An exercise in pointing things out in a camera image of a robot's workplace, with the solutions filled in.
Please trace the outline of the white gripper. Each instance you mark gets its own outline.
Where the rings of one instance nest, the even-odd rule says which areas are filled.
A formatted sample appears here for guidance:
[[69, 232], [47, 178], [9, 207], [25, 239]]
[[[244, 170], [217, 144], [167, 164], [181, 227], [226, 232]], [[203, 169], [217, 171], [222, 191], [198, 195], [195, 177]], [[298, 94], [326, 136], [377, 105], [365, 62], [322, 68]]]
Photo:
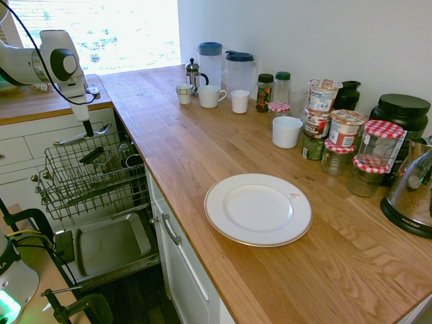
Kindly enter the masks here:
[[86, 135], [93, 137], [94, 132], [89, 121], [88, 104], [86, 103], [86, 86], [86, 79], [83, 75], [59, 83], [59, 89], [62, 95], [69, 100], [70, 107], [77, 120], [83, 122]]

